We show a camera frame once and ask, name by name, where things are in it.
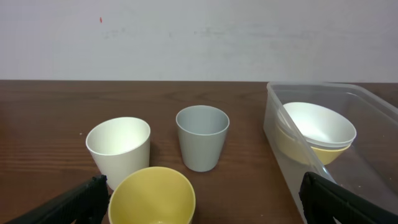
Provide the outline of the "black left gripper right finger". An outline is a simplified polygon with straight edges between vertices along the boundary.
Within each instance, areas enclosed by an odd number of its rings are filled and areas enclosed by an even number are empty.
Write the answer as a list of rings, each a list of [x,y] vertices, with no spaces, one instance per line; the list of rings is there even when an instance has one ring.
[[[306,172],[299,197],[308,224],[395,224],[397,215],[314,172]]]

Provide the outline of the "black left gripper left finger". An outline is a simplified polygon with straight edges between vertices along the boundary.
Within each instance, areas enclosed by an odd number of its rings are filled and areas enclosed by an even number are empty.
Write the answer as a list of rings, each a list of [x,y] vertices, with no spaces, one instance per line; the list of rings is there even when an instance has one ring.
[[[107,177],[97,175],[7,224],[101,224],[109,205]]]

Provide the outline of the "yellow plastic bowl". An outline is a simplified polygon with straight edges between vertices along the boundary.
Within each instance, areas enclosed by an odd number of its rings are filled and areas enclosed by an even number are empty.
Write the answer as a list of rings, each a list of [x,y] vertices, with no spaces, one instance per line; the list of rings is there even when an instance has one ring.
[[[282,130],[280,125],[275,126],[275,140],[279,150],[290,159],[301,164],[308,164],[304,150],[306,147],[295,137],[287,134]],[[312,151],[316,154],[323,165],[332,163],[351,145],[338,149],[323,149],[320,146],[311,146]]]

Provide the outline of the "white plastic bowl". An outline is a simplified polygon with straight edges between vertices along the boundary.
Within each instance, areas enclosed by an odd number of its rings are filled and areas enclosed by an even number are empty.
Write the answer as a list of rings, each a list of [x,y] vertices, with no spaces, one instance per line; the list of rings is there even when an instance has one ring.
[[[338,149],[349,146],[357,137],[352,122],[329,108],[305,102],[286,103],[283,107],[312,145]]]

